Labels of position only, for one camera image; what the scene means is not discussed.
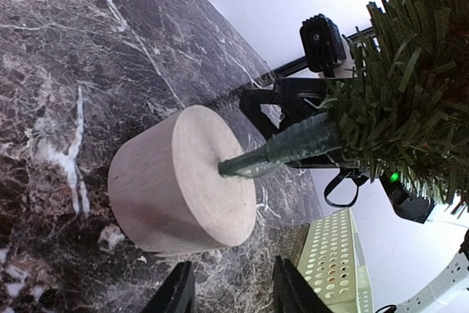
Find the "small green christmas tree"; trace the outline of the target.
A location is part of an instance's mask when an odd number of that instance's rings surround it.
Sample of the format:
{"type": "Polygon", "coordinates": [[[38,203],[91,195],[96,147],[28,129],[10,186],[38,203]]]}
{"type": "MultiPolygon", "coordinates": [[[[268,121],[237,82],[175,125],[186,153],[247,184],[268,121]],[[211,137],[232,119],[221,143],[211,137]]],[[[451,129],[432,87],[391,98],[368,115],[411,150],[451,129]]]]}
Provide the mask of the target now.
{"type": "Polygon", "coordinates": [[[219,174],[340,168],[468,207],[468,0],[381,0],[368,11],[375,37],[348,43],[352,76],[323,78],[317,114],[222,161],[219,174]]]}

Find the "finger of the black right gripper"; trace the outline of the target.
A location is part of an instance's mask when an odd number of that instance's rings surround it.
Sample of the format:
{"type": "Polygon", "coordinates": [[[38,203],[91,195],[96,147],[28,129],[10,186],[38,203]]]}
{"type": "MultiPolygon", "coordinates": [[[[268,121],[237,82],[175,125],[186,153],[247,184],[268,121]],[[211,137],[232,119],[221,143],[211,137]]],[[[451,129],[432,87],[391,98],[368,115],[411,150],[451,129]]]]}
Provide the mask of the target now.
{"type": "Polygon", "coordinates": [[[268,140],[295,123],[318,113],[327,84],[319,78],[278,78],[270,89],[245,89],[239,107],[268,140]]]}

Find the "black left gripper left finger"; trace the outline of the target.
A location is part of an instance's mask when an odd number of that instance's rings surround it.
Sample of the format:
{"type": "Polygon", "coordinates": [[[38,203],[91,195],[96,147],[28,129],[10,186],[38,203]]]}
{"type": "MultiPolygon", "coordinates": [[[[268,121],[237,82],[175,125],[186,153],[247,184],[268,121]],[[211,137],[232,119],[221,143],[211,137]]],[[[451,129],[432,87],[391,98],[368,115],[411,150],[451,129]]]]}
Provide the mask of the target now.
{"type": "Polygon", "coordinates": [[[195,276],[191,261],[179,262],[141,313],[195,312],[195,276]]]}

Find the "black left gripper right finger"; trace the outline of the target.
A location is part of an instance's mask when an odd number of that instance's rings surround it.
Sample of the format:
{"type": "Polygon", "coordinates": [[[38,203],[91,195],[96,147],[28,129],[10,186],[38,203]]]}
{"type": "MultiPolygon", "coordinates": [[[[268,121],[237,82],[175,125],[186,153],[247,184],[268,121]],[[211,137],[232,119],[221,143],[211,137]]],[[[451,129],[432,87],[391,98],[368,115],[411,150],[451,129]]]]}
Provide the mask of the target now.
{"type": "Polygon", "coordinates": [[[276,313],[332,313],[289,259],[277,256],[273,269],[276,313]]]}

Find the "green perforated plastic basket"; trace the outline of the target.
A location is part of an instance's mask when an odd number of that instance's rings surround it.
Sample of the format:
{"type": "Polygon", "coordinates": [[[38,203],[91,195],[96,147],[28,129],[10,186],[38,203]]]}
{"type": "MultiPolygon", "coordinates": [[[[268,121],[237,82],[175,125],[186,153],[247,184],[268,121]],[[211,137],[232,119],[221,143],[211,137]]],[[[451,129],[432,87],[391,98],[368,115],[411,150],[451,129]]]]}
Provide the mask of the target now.
{"type": "Polygon", "coordinates": [[[310,224],[297,269],[333,312],[373,313],[372,286],[349,208],[310,224]]]}

